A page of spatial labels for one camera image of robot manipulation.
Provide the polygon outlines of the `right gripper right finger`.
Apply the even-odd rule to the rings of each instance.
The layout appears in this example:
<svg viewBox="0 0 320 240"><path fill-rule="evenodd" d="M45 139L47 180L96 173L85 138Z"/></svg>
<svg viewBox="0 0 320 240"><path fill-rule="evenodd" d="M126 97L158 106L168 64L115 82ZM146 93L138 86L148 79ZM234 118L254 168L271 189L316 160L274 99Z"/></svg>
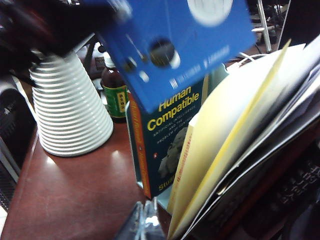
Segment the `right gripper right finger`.
<svg viewBox="0 0 320 240"><path fill-rule="evenodd" d="M164 240L165 234L159 221L157 200L147 200L143 209L143 239Z"/></svg>

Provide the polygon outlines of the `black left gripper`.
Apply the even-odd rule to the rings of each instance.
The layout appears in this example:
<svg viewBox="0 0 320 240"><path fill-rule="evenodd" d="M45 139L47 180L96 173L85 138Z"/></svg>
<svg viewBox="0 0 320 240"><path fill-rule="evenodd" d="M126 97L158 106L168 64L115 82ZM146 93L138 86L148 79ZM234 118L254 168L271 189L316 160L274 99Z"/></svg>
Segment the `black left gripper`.
<svg viewBox="0 0 320 240"><path fill-rule="evenodd" d="M63 56L91 34L130 18L126 0L63 0L62 4Z"/></svg>

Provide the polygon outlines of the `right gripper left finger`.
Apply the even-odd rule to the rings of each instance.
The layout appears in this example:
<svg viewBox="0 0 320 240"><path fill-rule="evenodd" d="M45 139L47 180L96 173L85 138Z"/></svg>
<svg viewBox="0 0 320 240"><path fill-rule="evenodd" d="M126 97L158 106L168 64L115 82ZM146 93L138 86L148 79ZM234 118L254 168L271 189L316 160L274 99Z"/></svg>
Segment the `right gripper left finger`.
<svg viewBox="0 0 320 240"><path fill-rule="evenodd" d="M143 224L143 210L144 205L140 201L137 201L113 239L140 240Z"/></svg>

